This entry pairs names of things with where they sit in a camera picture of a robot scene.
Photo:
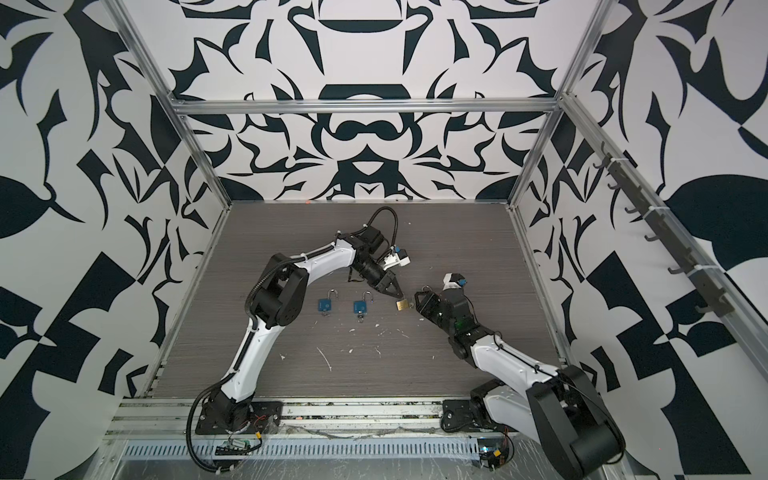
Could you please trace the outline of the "wall hook rail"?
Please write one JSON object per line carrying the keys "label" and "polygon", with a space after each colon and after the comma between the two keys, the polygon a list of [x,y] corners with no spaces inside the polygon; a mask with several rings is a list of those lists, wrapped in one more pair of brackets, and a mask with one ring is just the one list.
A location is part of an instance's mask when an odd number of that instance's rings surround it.
{"label": "wall hook rail", "polygon": [[695,241],[680,220],[672,212],[648,182],[627,158],[619,158],[607,152],[596,165],[613,178],[612,190],[619,190],[631,205],[625,209],[637,215],[651,229],[645,237],[648,242],[660,242],[675,262],[668,269],[672,275],[683,275],[695,287],[705,302],[700,313],[713,313],[723,318],[735,311],[728,298],[728,289],[721,278],[720,268],[695,246]]}

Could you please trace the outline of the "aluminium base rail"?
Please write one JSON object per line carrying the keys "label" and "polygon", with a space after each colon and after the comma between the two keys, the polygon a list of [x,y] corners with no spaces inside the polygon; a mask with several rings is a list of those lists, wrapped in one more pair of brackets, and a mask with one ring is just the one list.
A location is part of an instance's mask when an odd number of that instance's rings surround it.
{"label": "aluminium base rail", "polygon": [[[258,398],[260,424],[280,434],[354,436],[437,433],[445,397]],[[190,399],[139,398],[120,402],[108,437],[179,437],[186,431]]]}

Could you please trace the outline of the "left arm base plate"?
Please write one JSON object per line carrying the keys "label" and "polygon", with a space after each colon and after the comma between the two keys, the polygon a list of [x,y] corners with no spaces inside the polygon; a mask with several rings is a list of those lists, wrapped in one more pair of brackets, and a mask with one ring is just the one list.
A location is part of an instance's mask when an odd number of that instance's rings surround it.
{"label": "left arm base plate", "polygon": [[281,423],[280,401],[222,404],[206,401],[198,417],[197,435],[255,434],[275,431]]}

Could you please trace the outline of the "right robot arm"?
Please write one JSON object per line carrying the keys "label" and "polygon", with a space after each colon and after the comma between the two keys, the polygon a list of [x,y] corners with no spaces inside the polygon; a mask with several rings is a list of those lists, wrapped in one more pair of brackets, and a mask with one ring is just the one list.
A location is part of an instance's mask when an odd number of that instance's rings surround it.
{"label": "right robot arm", "polygon": [[492,375],[470,396],[479,428],[508,427],[536,441],[564,479],[623,458],[624,435],[582,369],[542,363],[510,346],[478,321],[461,288],[418,291],[414,301],[459,359]]}

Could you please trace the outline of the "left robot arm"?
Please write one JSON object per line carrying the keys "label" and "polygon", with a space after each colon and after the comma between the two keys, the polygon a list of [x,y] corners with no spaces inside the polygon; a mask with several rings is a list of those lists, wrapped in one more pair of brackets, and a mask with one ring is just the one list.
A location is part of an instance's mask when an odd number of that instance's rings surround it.
{"label": "left robot arm", "polygon": [[334,240],[318,249],[294,256],[273,255],[246,296],[248,325],[226,375],[201,391],[192,403],[185,426],[185,444],[193,463],[201,470],[223,474],[237,465],[232,461],[200,458],[192,441],[196,411],[218,431],[237,435],[257,422],[253,396],[266,359],[283,330],[301,313],[307,288],[316,280],[348,269],[382,295],[404,298],[395,267],[410,263],[397,245],[399,218],[390,206],[374,211],[353,232],[337,232]]}

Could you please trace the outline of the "blue padlock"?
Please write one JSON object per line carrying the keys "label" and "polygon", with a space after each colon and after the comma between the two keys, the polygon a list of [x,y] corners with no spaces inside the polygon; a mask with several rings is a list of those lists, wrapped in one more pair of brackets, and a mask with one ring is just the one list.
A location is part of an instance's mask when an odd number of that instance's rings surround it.
{"label": "blue padlock", "polygon": [[317,310],[322,316],[329,316],[333,308],[333,299],[339,298],[339,292],[336,289],[330,289],[324,298],[320,298],[317,303]]}
{"label": "blue padlock", "polygon": [[353,302],[353,312],[359,323],[362,323],[368,313],[368,304],[374,300],[370,291],[365,291],[360,300]]}

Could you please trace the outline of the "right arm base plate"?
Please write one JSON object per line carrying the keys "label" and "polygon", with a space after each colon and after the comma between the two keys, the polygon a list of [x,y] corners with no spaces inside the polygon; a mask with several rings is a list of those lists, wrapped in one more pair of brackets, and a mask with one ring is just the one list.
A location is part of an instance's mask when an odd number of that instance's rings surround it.
{"label": "right arm base plate", "polygon": [[446,433],[519,431],[530,427],[531,421],[530,408],[515,399],[474,397],[444,400],[440,428]]}

